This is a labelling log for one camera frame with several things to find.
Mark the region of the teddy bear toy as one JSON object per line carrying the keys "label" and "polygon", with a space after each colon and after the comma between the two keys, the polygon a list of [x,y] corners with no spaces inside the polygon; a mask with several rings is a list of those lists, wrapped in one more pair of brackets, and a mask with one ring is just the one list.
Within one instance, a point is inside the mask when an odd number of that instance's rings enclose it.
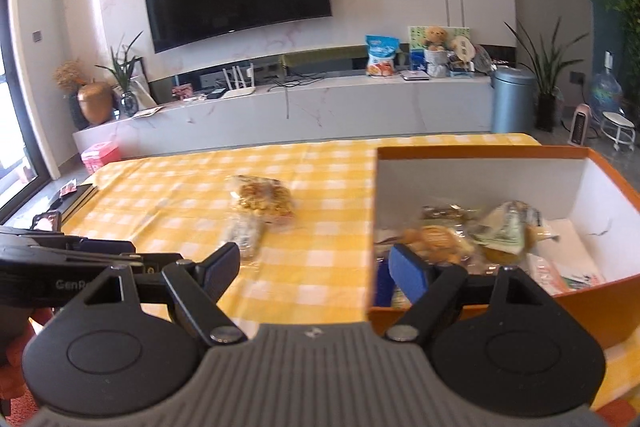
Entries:
{"label": "teddy bear toy", "polygon": [[447,39],[448,32],[442,27],[428,26],[425,29],[426,72],[432,78],[444,78],[449,75]]}

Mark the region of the grey metal trash bin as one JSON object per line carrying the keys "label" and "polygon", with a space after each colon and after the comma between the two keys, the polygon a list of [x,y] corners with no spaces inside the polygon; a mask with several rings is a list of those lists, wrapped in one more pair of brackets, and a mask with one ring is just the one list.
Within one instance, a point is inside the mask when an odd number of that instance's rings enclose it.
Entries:
{"label": "grey metal trash bin", "polygon": [[500,66],[491,74],[494,89],[491,131],[529,133],[534,127],[536,78],[528,69]]}

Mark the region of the orange cardboard box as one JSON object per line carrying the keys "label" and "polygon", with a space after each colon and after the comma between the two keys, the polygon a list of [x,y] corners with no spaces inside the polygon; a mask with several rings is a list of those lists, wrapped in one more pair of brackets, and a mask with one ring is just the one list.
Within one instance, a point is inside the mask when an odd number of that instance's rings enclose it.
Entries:
{"label": "orange cardboard box", "polygon": [[639,328],[639,193],[587,147],[381,147],[374,243],[472,274],[516,265],[605,348]]}

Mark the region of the white sunflower seed bag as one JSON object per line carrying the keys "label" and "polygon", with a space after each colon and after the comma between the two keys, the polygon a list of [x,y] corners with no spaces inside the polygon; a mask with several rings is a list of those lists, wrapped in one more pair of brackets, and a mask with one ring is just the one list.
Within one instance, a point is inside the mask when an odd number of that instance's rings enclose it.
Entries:
{"label": "white sunflower seed bag", "polygon": [[537,208],[519,200],[509,200],[485,213],[468,226],[468,232],[494,265],[517,265],[538,243],[560,239]]}

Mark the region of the tall potted green plant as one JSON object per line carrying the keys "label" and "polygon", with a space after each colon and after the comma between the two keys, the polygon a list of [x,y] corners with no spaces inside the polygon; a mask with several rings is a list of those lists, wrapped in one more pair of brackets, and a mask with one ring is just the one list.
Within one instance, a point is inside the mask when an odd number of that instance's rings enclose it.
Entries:
{"label": "tall potted green plant", "polygon": [[538,42],[535,42],[519,20],[514,27],[504,22],[504,26],[508,28],[528,58],[528,62],[523,63],[523,66],[534,75],[537,87],[535,128],[545,132],[551,132],[554,128],[556,101],[558,101],[555,90],[558,87],[561,72],[584,61],[582,58],[567,60],[565,54],[572,46],[589,36],[588,32],[585,32],[567,42],[560,43],[558,35],[561,23],[562,17],[559,16],[551,37],[546,40],[539,35]]}

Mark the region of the yellow checkered tablecloth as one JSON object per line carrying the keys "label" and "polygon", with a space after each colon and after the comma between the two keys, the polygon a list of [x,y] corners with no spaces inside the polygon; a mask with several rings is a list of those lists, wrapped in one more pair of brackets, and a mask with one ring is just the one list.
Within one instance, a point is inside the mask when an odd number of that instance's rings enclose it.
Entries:
{"label": "yellow checkered tablecloth", "polygon": [[116,161],[93,175],[96,195],[64,231],[194,261],[237,243],[241,273],[221,306],[248,333],[267,322],[361,319],[386,329],[407,301],[373,300],[381,146],[333,141]]}

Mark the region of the blue white snack bag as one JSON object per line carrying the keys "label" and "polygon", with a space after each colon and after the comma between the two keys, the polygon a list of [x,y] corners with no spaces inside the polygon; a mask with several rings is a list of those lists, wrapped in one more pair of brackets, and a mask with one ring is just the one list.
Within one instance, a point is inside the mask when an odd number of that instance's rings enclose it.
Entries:
{"label": "blue white snack bag", "polygon": [[390,77],[395,72],[395,57],[400,41],[395,37],[367,35],[368,62],[366,73],[371,77]]}

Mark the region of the blue water jug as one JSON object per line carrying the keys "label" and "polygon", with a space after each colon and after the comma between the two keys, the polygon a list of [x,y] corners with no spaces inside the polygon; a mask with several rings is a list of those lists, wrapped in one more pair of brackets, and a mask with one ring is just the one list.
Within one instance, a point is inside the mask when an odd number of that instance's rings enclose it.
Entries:
{"label": "blue water jug", "polygon": [[603,120],[605,113],[620,113],[623,89],[613,75],[613,65],[614,55],[606,51],[603,69],[589,83],[588,105],[592,119],[597,122]]}

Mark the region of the copper round vase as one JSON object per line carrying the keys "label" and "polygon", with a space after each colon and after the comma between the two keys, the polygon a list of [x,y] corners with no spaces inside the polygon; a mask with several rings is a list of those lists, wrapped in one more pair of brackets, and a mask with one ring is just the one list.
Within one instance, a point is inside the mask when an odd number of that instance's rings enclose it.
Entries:
{"label": "copper round vase", "polygon": [[103,81],[84,84],[78,90],[81,112],[93,126],[99,126],[112,118],[113,93],[111,86]]}

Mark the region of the yellow popcorn snack bag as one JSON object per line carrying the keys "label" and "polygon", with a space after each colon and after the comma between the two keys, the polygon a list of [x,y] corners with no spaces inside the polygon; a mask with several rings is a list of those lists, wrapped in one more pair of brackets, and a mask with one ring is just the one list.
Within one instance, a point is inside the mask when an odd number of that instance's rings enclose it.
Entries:
{"label": "yellow popcorn snack bag", "polygon": [[278,222],[294,215],[291,191],[278,179],[262,176],[230,176],[228,189],[234,210],[265,222]]}

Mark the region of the white wifi router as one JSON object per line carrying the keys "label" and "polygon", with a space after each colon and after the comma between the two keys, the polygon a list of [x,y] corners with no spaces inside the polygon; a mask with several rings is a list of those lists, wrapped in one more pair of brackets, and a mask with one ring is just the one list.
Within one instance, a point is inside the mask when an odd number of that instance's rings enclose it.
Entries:
{"label": "white wifi router", "polygon": [[227,83],[227,91],[222,95],[223,100],[230,100],[230,98],[243,98],[243,96],[249,96],[255,93],[255,69],[254,65],[250,64],[246,69],[242,69],[238,65],[234,65],[230,70],[224,68],[224,80]]}

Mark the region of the grey seed snack packet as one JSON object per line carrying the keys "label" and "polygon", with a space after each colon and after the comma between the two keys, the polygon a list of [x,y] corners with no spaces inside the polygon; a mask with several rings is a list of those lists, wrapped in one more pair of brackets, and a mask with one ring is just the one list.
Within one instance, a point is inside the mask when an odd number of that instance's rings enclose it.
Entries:
{"label": "grey seed snack packet", "polygon": [[253,213],[232,213],[228,218],[221,240],[224,243],[235,243],[240,251],[242,261],[253,260],[259,251],[265,223]]}

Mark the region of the green plant glass vase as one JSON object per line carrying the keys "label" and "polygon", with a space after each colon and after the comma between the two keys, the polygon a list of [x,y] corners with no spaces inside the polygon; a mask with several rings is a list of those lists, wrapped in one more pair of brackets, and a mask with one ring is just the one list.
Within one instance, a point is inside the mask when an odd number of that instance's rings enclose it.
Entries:
{"label": "green plant glass vase", "polygon": [[134,117],[139,110],[139,102],[132,92],[131,81],[134,78],[136,67],[142,67],[142,57],[132,50],[138,39],[142,36],[139,32],[128,44],[122,44],[118,49],[110,47],[110,65],[99,65],[100,69],[107,70],[116,80],[122,94],[119,98],[119,114],[127,118]]}

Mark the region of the mixed dried fruit bag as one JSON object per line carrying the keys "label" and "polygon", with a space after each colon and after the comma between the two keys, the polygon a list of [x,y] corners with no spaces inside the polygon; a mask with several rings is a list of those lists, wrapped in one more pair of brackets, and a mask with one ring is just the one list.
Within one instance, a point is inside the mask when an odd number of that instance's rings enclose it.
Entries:
{"label": "mixed dried fruit bag", "polygon": [[468,232],[476,215],[475,209],[458,205],[424,206],[416,225],[403,229],[398,242],[427,262],[469,267],[480,255]]}

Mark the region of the pink box on floor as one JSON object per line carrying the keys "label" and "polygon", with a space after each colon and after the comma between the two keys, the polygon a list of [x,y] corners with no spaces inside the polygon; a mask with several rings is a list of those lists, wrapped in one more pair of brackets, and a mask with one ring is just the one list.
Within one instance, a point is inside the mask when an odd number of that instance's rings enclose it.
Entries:
{"label": "pink box on floor", "polygon": [[81,153],[81,160],[88,173],[93,174],[111,162],[121,161],[118,145],[107,141],[91,145]]}

